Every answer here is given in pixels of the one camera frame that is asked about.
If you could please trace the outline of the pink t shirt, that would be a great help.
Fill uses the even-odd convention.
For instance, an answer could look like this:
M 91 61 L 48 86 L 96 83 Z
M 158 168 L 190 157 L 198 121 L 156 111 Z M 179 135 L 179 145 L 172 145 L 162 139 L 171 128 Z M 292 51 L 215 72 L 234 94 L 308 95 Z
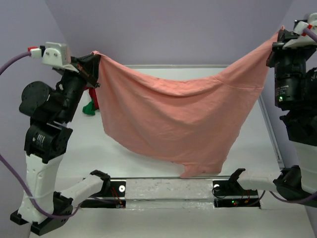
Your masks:
M 184 166 L 182 178 L 218 174 L 268 74 L 273 35 L 223 71 L 168 80 L 100 55 L 96 89 L 106 135 L 126 149 Z

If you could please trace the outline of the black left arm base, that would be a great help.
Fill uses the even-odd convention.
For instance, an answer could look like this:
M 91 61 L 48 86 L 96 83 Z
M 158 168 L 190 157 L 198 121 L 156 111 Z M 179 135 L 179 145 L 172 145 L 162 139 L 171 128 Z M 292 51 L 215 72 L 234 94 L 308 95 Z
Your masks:
M 126 180 L 111 179 L 100 192 L 91 195 L 80 205 L 81 208 L 125 208 Z

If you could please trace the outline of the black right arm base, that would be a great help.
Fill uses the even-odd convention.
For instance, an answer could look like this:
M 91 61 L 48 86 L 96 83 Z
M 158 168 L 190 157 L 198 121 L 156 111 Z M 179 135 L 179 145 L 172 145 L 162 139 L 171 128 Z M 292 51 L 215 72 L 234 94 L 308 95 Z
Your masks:
M 228 180 L 214 180 L 211 192 L 215 208 L 261 207 L 261 195 L 257 190 L 244 190 L 239 184 Z

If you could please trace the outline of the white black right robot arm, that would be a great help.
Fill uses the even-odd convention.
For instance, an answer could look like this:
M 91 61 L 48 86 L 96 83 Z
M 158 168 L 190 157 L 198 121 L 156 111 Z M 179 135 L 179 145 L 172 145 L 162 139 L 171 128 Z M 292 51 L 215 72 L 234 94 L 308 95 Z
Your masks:
M 317 51 L 315 27 L 299 22 L 293 31 L 280 30 L 269 45 L 275 113 L 269 116 L 284 167 L 276 172 L 238 168 L 228 180 L 233 194 L 268 191 L 285 203 L 317 205 L 317 70 L 307 69 Z

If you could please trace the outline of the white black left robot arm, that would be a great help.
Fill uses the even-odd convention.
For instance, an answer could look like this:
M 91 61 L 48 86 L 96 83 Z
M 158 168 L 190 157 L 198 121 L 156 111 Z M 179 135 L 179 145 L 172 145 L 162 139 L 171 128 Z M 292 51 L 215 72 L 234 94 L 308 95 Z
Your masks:
M 10 215 L 18 224 L 31 224 L 31 232 L 42 236 L 63 226 L 87 198 L 109 192 L 110 176 L 92 171 L 76 185 L 57 192 L 57 171 L 72 129 L 71 122 L 86 87 L 98 84 L 100 56 L 90 54 L 71 59 L 71 69 L 62 69 L 55 88 L 44 82 L 28 84 L 21 95 L 19 111 L 30 118 L 24 150 L 27 175 L 21 206 Z

